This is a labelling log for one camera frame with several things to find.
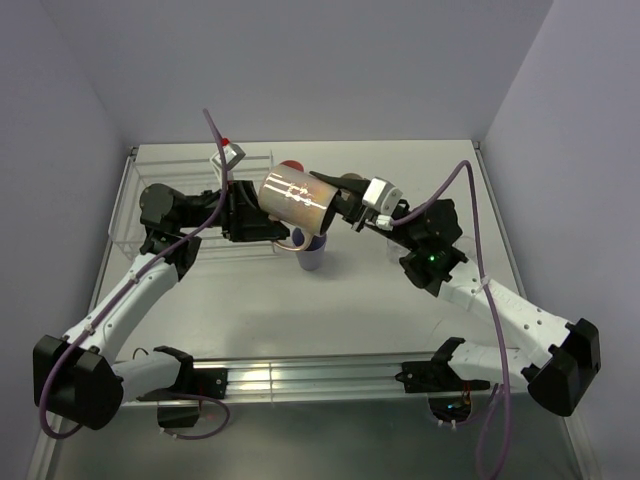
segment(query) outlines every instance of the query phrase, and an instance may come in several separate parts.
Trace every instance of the clear plastic container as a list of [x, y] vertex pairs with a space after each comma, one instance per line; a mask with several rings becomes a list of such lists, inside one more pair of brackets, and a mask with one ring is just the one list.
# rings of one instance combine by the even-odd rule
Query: clear plastic container
[[[251, 180], [257, 191], [273, 165], [271, 152], [262, 156], [247, 156], [233, 169], [233, 179]], [[164, 183], [185, 195], [198, 195], [205, 190], [220, 188], [208, 158], [136, 162], [135, 157], [130, 156], [111, 215], [109, 236], [114, 245], [131, 260], [138, 255], [146, 235], [140, 224], [138, 200], [142, 191], [154, 183]], [[232, 243], [222, 237], [218, 227], [206, 229], [199, 236], [202, 238], [199, 261], [276, 255], [271, 242]]]

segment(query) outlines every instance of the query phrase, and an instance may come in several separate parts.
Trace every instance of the gray wall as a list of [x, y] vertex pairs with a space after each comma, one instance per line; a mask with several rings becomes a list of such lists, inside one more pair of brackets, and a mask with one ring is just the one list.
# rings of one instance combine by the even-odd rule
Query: gray wall
[[86, 312], [125, 150], [38, 2], [3, 3], [0, 45], [0, 476], [13, 480], [38, 434], [31, 351]]
[[551, 4], [42, 1], [131, 143], [480, 139]]
[[612, 479], [640, 469], [639, 22], [637, 0], [556, 0], [484, 145], [528, 293], [600, 327], [582, 411]]

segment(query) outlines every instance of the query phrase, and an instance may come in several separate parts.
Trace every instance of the gray floor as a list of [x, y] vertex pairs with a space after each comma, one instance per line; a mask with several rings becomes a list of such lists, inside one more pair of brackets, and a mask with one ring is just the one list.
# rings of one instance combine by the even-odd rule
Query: gray floor
[[[453, 433], [428, 418], [423, 398], [233, 406], [218, 437], [159, 435], [155, 409], [125, 409], [105, 429], [59, 442], [50, 479], [465, 479], [476, 478], [480, 424]], [[501, 478], [580, 478], [561, 419], [514, 398], [511, 455]], [[219, 412], [211, 410], [214, 416]], [[210, 428], [202, 422], [198, 428]], [[502, 438], [491, 429], [485, 468]]]

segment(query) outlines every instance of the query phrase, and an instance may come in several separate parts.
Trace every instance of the purple cup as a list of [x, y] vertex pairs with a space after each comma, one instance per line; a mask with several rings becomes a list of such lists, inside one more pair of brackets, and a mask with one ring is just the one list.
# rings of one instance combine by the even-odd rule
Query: purple cup
[[[293, 230], [291, 234], [291, 241], [296, 247], [299, 247], [304, 243], [304, 235], [302, 234], [302, 230], [296, 228]], [[311, 245], [307, 247], [306, 250], [301, 252], [296, 252], [296, 257], [298, 257], [298, 263], [303, 270], [307, 270], [309, 272], [313, 270], [317, 270], [322, 265], [322, 261], [324, 260], [324, 247], [327, 245], [327, 235], [323, 235], [321, 237], [313, 237], [311, 240]]]

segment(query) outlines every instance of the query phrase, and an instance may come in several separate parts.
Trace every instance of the red object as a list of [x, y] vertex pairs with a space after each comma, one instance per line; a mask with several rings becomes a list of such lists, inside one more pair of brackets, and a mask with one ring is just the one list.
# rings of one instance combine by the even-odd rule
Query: red object
[[295, 160], [285, 160], [284, 162], [280, 163], [280, 165], [286, 165], [287, 167], [295, 168], [296, 170], [304, 172], [304, 167], [302, 166], [302, 164]]

